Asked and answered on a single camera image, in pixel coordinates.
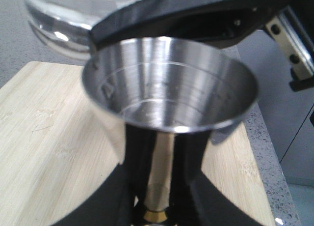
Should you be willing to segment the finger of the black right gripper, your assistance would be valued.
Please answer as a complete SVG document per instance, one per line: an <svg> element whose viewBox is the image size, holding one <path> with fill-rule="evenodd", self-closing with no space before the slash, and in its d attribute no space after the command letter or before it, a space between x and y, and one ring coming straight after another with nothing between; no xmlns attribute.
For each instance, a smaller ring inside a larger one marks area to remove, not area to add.
<svg viewBox="0 0 314 226"><path fill-rule="evenodd" d="M92 27L94 50L125 39L168 36L218 48L237 44L292 0L140 0Z"/></svg>

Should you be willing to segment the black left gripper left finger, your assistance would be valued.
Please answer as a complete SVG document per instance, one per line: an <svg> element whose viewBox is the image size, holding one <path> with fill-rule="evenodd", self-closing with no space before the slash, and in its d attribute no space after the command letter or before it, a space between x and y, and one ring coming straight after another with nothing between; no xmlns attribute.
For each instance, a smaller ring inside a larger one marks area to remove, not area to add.
<svg viewBox="0 0 314 226"><path fill-rule="evenodd" d="M103 184L56 226L143 226L152 131L126 126L126 152Z"/></svg>

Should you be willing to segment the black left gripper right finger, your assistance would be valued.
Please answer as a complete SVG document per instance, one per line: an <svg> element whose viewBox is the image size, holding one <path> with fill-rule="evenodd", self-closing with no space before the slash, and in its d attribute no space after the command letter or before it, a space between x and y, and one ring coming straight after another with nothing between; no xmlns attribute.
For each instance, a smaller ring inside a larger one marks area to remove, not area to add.
<svg viewBox="0 0 314 226"><path fill-rule="evenodd" d="M170 190L170 210L178 226L258 226L228 200L201 171L210 132L178 134Z"/></svg>

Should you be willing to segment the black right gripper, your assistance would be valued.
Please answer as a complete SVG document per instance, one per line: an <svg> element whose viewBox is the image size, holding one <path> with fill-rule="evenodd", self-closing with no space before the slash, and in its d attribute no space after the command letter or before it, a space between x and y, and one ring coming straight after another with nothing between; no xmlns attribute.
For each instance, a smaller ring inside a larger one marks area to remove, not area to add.
<svg viewBox="0 0 314 226"><path fill-rule="evenodd" d="M265 28L291 65L293 91L302 91L314 86L314 40L310 38L290 6L281 10Z"/></svg>

